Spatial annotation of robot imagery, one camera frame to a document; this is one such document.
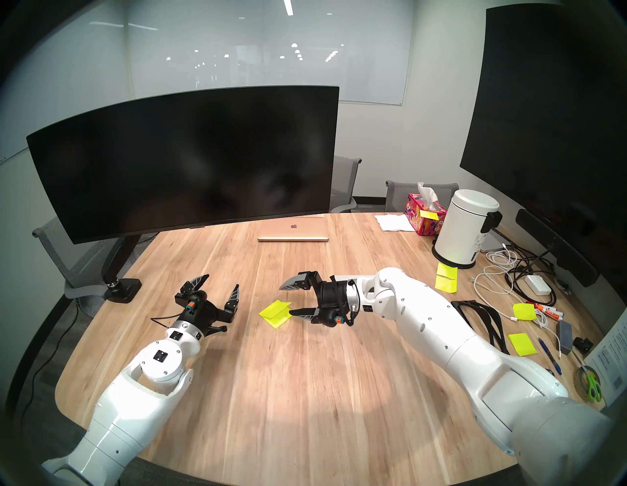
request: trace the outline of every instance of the whiteboard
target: whiteboard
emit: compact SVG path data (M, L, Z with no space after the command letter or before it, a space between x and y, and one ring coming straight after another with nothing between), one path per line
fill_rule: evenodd
M401 105L413 9L413 0L106 1L39 45L2 87L0 163L49 124L167 93L333 85L341 101Z

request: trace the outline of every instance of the marker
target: marker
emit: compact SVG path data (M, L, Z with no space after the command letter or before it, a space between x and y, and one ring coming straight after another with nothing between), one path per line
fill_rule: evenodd
M559 365L557 364L557 361L555 361L555 358L553 357L553 355L549 351L549 348L547 347L546 344L544 344L544 341L542 339L538 338L538 341L540 342L540 346L542 346L542 349L544 350L544 352L547 354L547 356L551 360L551 363L553 363L553 366L555 366L555 370L557 371L558 375L561 376L562 375L562 370L560 369Z
M542 312L545 315L548 315L550 318L555 319L556 321L564 320L564 313L558 312L555 307L548 307L546 305L534 304L533 302L527 301L528 304L533 304L533 306Z

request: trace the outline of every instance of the white napkin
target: white napkin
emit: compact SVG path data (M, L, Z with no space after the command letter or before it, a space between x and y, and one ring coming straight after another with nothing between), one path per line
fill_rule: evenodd
M426 188L423 186L422 182L418 183L418 192L423 197L424 202L428 204L429 209L432 211L437 211L439 208L434 204L438 200L438 195L431 188Z
M383 231L414 231L404 214L380 214L375 218Z

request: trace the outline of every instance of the wooden table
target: wooden table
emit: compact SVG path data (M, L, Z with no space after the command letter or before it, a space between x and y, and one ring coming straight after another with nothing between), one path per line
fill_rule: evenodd
M161 233L127 274L143 283L135 299L106 302L74 350L56 386L60 411L86 428L113 378L163 337L149 317L180 312L174 294L186 280L210 273L203 289L218 306L240 284L238 313L227 333L203 340L192 386L141 457L236 485L432 485L514 464L479 429L461 388L405 344L393 321L362 312L353 327L294 318L275 330L258 315L277 298L293 309L315 307L313 290L277 290L303 270L318 270L328 280L332 273L399 267L434 286L432 238L383 232L371 213L321 217L329 222L326 243L260 243L258 221ZM485 265L480 255L475 268L460 270L457 293L442 295L477 299L469 279ZM573 334L599 342L601 333L582 305L558 296ZM509 311L517 302L496 295L490 301ZM480 321L471 319L487 339ZM504 321L503 327L506 334L527 332L534 342L542 337L554 349L552 335L535 324ZM552 369L537 348L530 358ZM560 365L559 380L578 399L575 358L564 356Z

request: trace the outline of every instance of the paper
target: paper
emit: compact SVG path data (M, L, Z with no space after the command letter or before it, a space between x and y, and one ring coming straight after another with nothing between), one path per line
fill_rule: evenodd
M422 182L419 182L418 192L423 197L424 203L429 206L429 209L433 209L433 210L438 209L438 207L434 204L435 201L438 200L438 195L435 193L433 189L426 188L423 186Z
M425 211L423 209L420 210L420 216L422 216L423 218L427 218L427 219L435 219L435 220L439 219L436 213L432 211Z
M457 292L457 279L451 280L450 278L442 277L441 275L435 276L435 288L448 293Z
M414 231L404 214L380 214L375 218L383 231Z
M508 334L507 337L512 341L512 345L514 345L518 356L527 356L528 354L537 353L534 348L534 343L531 342L531 339L529 339L526 333Z
M512 308L516 319L534 320L536 318L535 307L533 304L514 304Z
M288 307L290 304L291 302L281 302L280 300L275 300L272 304L263 309L259 315L262 316L268 324L276 329L292 316L290 314L290 308Z
M599 375L605 405L612 405L627 388L627 309L584 362Z
M445 265L441 261L438 262L438 271L436 275L442 275L442 277L447 277L452 280L457 280L457 267L449 267Z

